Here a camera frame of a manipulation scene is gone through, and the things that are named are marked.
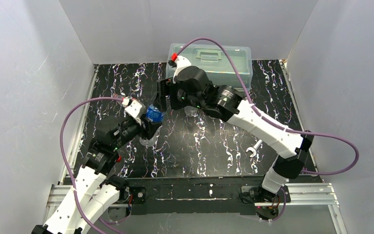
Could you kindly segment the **blue label plastic bottle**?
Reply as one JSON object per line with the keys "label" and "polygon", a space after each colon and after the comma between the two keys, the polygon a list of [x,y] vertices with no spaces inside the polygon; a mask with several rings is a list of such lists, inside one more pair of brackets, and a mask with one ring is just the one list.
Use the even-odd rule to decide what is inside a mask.
{"label": "blue label plastic bottle", "polygon": [[[164,113],[160,112],[158,108],[154,107],[153,104],[148,106],[147,112],[142,116],[142,120],[146,117],[153,122],[162,122],[164,118]],[[140,143],[145,147],[152,147],[156,142],[142,142],[142,138],[139,139]]]}

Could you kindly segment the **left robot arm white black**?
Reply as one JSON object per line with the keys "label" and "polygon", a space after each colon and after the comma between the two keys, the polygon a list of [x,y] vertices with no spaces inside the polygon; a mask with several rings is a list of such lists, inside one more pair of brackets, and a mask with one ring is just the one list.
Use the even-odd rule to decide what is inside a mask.
{"label": "left robot arm white black", "polygon": [[52,216],[32,233],[86,234],[94,228],[94,222],[128,186],[124,178],[107,177],[120,158],[118,150],[137,136],[151,140],[161,125],[161,117],[145,114],[139,119],[128,115],[122,122],[115,117],[100,122],[70,190]]}

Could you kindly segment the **red label plastic bottle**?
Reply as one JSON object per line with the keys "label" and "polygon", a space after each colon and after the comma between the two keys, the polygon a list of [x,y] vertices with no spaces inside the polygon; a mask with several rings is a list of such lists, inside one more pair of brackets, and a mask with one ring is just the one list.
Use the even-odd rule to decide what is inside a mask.
{"label": "red label plastic bottle", "polygon": [[121,94],[118,94],[118,93],[112,94],[112,97],[113,98],[119,98],[119,99],[122,99],[122,100],[124,100],[124,99],[132,99],[132,97],[130,97],[130,96],[124,96],[124,95],[121,95]]}

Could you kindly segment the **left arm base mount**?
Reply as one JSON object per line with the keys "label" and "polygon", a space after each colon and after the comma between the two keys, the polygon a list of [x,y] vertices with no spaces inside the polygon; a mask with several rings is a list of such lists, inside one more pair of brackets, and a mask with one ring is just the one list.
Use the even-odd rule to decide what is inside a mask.
{"label": "left arm base mount", "polygon": [[113,203],[116,204],[144,204],[146,202],[146,187],[125,187],[119,190],[119,199]]}

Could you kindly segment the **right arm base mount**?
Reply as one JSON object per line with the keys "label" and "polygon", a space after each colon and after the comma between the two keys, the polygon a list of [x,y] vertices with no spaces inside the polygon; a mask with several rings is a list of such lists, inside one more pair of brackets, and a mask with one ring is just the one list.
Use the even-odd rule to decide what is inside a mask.
{"label": "right arm base mount", "polygon": [[288,187],[284,186],[274,194],[261,186],[242,186],[239,199],[244,204],[253,204],[256,207],[256,215],[259,219],[272,222],[277,220],[283,213],[285,205],[291,202]]}

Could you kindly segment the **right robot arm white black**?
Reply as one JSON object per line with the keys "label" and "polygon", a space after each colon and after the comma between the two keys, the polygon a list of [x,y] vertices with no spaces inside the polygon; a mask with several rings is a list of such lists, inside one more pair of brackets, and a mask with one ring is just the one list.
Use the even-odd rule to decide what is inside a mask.
{"label": "right robot arm white black", "polygon": [[196,66],[182,69],[174,78],[157,82],[154,105],[173,110],[184,107],[201,109],[206,115],[240,127],[273,148],[278,157],[265,174],[259,192],[275,194],[304,167],[314,137],[309,131],[291,133],[290,129],[259,111],[231,86],[215,86],[204,70]]}

